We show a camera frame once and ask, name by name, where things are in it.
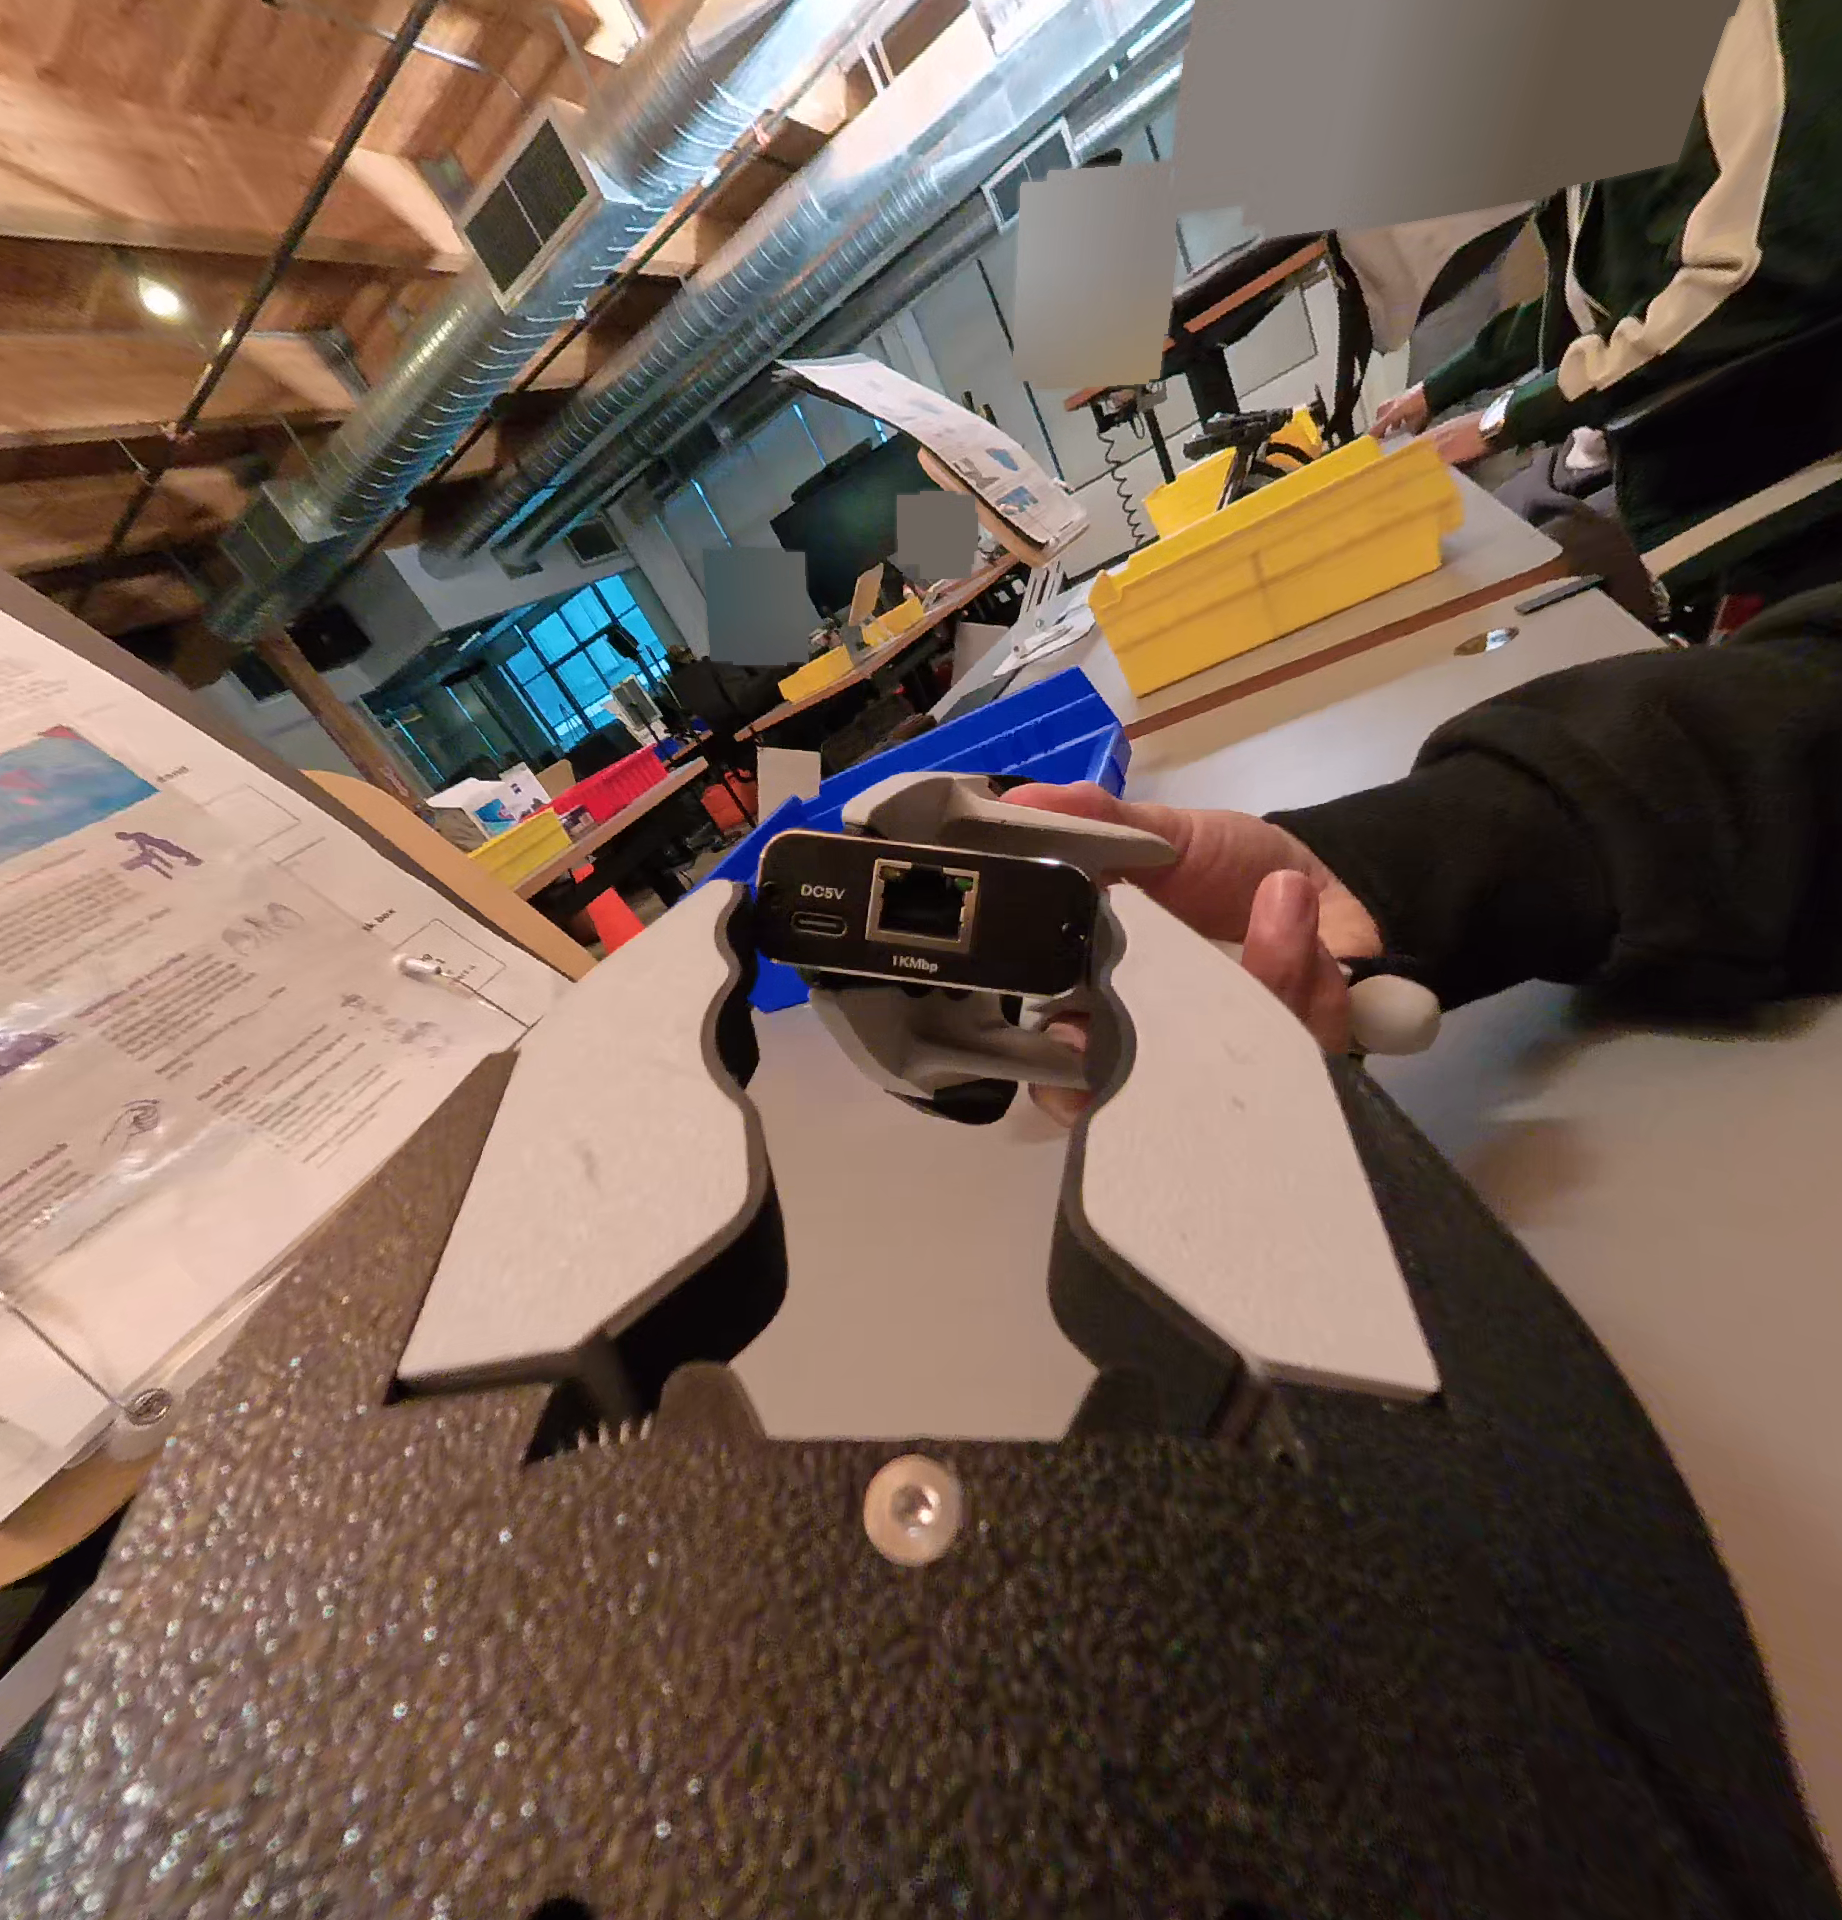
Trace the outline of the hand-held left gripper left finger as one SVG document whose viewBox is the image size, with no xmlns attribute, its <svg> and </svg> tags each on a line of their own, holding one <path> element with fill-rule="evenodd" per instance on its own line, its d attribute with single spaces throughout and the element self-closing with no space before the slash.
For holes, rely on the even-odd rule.
<svg viewBox="0 0 1842 1920">
<path fill-rule="evenodd" d="M 750 897 L 706 884 L 532 1027 L 404 1338 L 404 1399 L 540 1383 L 549 1437 L 765 1449 L 735 1374 L 791 1290 L 750 968 Z"/>
</svg>

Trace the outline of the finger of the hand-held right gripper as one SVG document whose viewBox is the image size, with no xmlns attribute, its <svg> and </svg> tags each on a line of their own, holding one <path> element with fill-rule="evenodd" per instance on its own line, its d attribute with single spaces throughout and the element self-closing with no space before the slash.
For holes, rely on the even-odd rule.
<svg viewBox="0 0 1842 1920">
<path fill-rule="evenodd" d="M 894 774 L 841 802 L 841 828 L 907 847 L 1055 860 L 1082 875 L 1140 875 L 1179 863 L 1179 847 L 1155 828 L 1015 807 L 976 774 Z"/>
<path fill-rule="evenodd" d="M 1003 1005 L 979 990 L 816 990 L 816 1013 L 890 1097 L 944 1097 L 985 1079 L 1083 1090 L 1083 1057 L 1075 1042 L 1003 1023 Z"/>
</svg>

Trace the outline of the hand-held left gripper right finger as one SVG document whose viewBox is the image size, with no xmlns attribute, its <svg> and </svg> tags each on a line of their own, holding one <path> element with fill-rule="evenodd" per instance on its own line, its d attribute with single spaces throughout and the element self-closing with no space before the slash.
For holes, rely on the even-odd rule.
<svg viewBox="0 0 1842 1920">
<path fill-rule="evenodd" d="M 1241 1442 L 1273 1391 L 1444 1391 L 1334 1065 L 1233 960 L 1105 899 L 1090 1106 L 1049 1223 L 1049 1314 L 1094 1369 L 1070 1437 Z"/>
</svg>

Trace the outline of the black network adapter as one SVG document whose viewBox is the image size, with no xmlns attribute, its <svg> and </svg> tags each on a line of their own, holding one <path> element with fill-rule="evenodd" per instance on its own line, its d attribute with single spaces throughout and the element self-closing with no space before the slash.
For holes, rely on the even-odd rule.
<svg viewBox="0 0 1842 1920">
<path fill-rule="evenodd" d="M 782 828 L 750 884 L 750 944 L 799 973 L 1055 1000 L 1090 939 L 1094 884 L 1039 855 Z"/>
</svg>

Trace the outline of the person's right forearm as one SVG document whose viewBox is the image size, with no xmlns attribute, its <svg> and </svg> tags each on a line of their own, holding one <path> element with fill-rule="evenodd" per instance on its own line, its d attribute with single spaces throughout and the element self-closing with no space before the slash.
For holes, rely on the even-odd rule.
<svg viewBox="0 0 1842 1920">
<path fill-rule="evenodd" d="M 1523 681 L 1267 823 L 1444 1012 L 1523 978 L 1674 1023 L 1842 1000 L 1842 582 Z"/>
</svg>

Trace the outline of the grey desk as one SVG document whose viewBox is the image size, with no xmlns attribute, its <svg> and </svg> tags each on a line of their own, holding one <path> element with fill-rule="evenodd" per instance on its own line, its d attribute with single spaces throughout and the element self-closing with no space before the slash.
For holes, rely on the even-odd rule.
<svg viewBox="0 0 1842 1920">
<path fill-rule="evenodd" d="M 1446 1396 L 944 1449 L 838 1547 L 725 1914 L 1842 1914 L 1842 1005 L 1523 985 L 1351 1079 Z"/>
</svg>

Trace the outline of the blue storage bin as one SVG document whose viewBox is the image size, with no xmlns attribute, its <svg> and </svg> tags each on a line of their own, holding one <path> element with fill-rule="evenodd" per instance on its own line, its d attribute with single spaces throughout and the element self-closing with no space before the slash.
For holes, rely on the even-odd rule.
<svg viewBox="0 0 1842 1920">
<path fill-rule="evenodd" d="M 823 779 L 808 802 L 780 802 L 707 875 L 736 886 L 754 884 L 761 847 L 782 828 L 841 828 L 841 802 L 894 779 L 894 774 L 976 774 L 994 788 L 1009 782 L 1124 782 L 1124 728 L 1105 705 L 1105 695 L 1063 672 L 1025 695 L 1003 695 L 937 733 L 920 733 L 903 750 L 868 758 L 851 774 Z M 799 973 L 782 966 L 754 960 L 750 1012 L 780 1013 L 808 1005 L 818 978 L 838 985 L 890 985 L 890 978 L 851 978 L 851 973 Z"/>
</svg>

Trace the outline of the small yellow storage bin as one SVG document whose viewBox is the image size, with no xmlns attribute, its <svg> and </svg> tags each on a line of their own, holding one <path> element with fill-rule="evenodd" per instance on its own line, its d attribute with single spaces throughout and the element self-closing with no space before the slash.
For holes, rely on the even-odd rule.
<svg viewBox="0 0 1842 1920">
<path fill-rule="evenodd" d="M 923 601 L 903 601 L 885 619 L 873 619 L 868 631 L 841 631 L 841 642 L 818 660 L 808 660 L 799 677 L 780 681 L 780 705 L 803 705 L 829 695 L 841 677 L 855 677 L 868 660 L 876 660 L 885 646 L 894 646 L 907 631 L 923 623 Z"/>
<path fill-rule="evenodd" d="M 521 886 L 532 869 L 554 863 L 573 855 L 573 828 L 558 823 L 554 807 L 525 815 L 504 838 L 476 840 L 467 860 L 504 886 Z"/>
</svg>

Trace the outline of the red storage bin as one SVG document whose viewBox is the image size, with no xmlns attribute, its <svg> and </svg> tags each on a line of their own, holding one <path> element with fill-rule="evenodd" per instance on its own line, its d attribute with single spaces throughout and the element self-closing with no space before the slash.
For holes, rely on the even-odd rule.
<svg viewBox="0 0 1842 1920">
<path fill-rule="evenodd" d="M 573 822 L 586 822 L 586 823 L 608 823 L 612 815 L 624 815 L 631 802 L 639 802 L 645 788 L 655 788 L 670 779 L 670 759 L 655 758 L 655 747 L 635 750 L 635 758 L 618 758 L 612 766 L 563 782 L 554 795 L 554 815 L 573 823 Z"/>
</svg>

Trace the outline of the tilted instruction sheet stand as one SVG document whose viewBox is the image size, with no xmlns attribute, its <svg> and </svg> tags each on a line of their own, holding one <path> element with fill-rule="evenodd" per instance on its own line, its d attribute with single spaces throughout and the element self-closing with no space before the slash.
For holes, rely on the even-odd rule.
<svg viewBox="0 0 1842 1920">
<path fill-rule="evenodd" d="M 951 591 L 979 601 L 979 575 L 1009 566 L 1025 566 L 1020 631 L 1045 623 L 1083 506 L 1025 444 L 876 359 L 799 359 L 780 379 L 885 427 L 885 444 L 823 463 L 773 514 L 773 544 L 803 555 L 838 642 L 907 593 L 923 611 L 944 611 Z"/>
</svg>

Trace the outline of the large yellow storage bin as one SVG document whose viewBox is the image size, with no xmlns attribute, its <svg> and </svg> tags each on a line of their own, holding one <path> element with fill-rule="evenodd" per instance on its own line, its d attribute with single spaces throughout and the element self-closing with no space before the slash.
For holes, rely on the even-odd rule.
<svg viewBox="0 0 1842 1920">
<path fill-rule="evenodd" d="M 1090 582 L 1138 698 L 1435 570 L 1465 517 L 1431 444 L 1351 436 L 1219 506 L 1227 463 L 1146 492 L 1155 544 Z"/>
</svg>

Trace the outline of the instruction sheet in clear stand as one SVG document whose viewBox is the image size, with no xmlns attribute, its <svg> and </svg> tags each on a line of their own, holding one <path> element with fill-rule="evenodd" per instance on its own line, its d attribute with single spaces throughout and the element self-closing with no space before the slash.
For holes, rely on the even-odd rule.
<svg viewBox="0 0 1842 1920">
<path fill-rule="evenodd" d="M 0 1522 L 563 973 L 0 604 Z"/>
</svg>

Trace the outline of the black tool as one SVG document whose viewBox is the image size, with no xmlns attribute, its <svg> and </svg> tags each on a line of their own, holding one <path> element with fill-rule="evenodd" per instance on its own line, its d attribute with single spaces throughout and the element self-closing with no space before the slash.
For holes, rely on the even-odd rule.
<svg viewBox="0 0 1842 1920">
<path fill-rule="evenodd" d="M 1264 486 L 1273 486 L 1285 466 L 1273 463 L 1309 463 L 1301 444 L 1273 444 L 1306 411 L 1249 411 L 1249 415 L 1213 415 L 1196 436 L 1181 436 L 1191 463 L 1227 455 L 1219 481 L 1219 500 L 1227 506 Z"/>
</svg>

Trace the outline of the large window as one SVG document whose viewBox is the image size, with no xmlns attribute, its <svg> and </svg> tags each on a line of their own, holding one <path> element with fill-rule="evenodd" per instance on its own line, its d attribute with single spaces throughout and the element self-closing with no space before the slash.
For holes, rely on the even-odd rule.
<svg viewBox="0 0 1842 1920">
<path fill-rule="evenodd" d="M 549 766 L 586 739 L 624 758 L 670 739 L 670 660 L 685 660 L 639 570 L 482 619 L 363 695 L 415 779 Z"/>
</svg>

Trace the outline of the black ceiling rod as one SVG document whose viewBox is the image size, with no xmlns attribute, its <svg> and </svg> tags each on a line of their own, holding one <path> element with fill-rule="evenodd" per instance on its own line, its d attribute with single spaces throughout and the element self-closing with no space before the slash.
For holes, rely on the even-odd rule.
<svg viewBox="0 0 1842 1920">
<path fill-rule="evenodd" d="M 244 342 L 254 335 L 263 299 L 278 295 L 284 270 L 292 263 L 299 245 L 309 238 L 309 218 L 322 213 L 322 203 L 337 197 L 348 160 L 359 154 L 372 111 L 387 105 L 393 84 L 404 73 L 404 62 L 423 54 L 429 17 L 436 12 L 436 0 L 408 0 L 404 24 L 393 29 L 372 73 L 363 84 L 352 118 L 340 122 L 329 154 L 318 160 L 292 218 L 284 228 L 278 246 L 263 257 L 254 288 L 236 308 L 236 322 L 212 342 L 187 411 L 161 427 L 167 444 L 187 444 L 193 434 L 193 423 L 210 415 L 210 397 L 219 394 L 222 371 L 236 365 Z"/>
</svg>

